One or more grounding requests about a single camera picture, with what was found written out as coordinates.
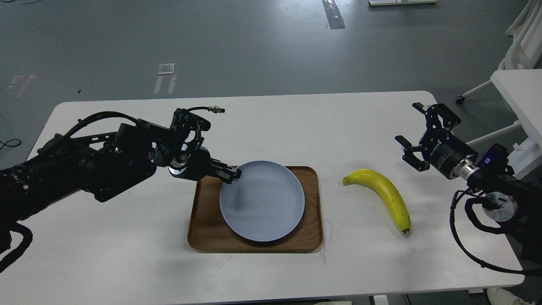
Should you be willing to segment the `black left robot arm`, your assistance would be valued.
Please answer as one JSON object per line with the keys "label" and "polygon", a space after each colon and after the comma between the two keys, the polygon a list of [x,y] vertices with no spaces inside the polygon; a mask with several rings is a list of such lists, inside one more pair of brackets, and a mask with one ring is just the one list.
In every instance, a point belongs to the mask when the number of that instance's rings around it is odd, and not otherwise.
{"label": "black left robot arm", "polygon": [[179,108],[170,127],[116,111],[80,119],[64,135],[56,134],[22,164],[1,170],[1,270],[19,259],[33,241],[21,221],[78,191],[106,202],[167,167],[176,178],[206,176],[231,184],[240,169],[211,158],[202,132],[211,127],[196,110],[223,113],[218,106]]}

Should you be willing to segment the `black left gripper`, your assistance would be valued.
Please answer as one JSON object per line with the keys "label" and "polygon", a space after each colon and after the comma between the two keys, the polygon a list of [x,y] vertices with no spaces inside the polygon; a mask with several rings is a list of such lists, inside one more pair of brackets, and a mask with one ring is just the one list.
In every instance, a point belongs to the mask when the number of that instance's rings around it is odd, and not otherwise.
{"label": "black left gripper", "polygon": [[171,176],[190,181],[199,181],[210,174],[222,182],[231,184],[235,177],[241,177],[242,170],[229,166],[220,160],[211,158],[210,152],[204,146],[195,150],[187,164],[181,169],[168,167]]}

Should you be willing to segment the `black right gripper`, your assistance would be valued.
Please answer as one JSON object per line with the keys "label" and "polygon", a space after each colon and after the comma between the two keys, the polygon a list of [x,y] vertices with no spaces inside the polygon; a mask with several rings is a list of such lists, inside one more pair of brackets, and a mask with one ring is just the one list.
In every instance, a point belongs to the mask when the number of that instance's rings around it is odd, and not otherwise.
{"label": "black right gripper", "polygon": [[[403,147],[402,160],[419,172],[428,170],[430,164],[447,179],[456,178],[455,168],[463,160],[474,161],[478,156],[472,147],[451,132],[461,123],[461,118],[443,103],[413,103],[412,107],[424,115],[426,131],[417,146],[402,135],[395,136],[395,141]],[[417,152],[422,153],[421,159],[416,157]]]}

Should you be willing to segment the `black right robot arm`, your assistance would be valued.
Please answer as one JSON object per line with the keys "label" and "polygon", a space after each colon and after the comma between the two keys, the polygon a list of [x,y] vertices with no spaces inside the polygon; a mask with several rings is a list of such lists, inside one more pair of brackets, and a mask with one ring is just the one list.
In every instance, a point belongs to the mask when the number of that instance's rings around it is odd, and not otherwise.
{"label": "black right robot arm", "polygon": [[461,119],[445,104],[413,103],[426,121],[418,145],[405,137],[395,140],[403,147],[403,160],[419,172],[434,167],[445,178],[462,178],[467,188],[453,196],[449,224],[463,253],[482,268],[495,272],[541,276],[540,269],[513,270],[490,264],[470,253],[455,226],[455,210],[464,196],[464,209],[472,225],[490,234],[509,234],[522,246],[521,257],[541,263],[541,190],[513,176],[507,149],[495,144],[478,160],[478,153],[461,141],[452,129]]}

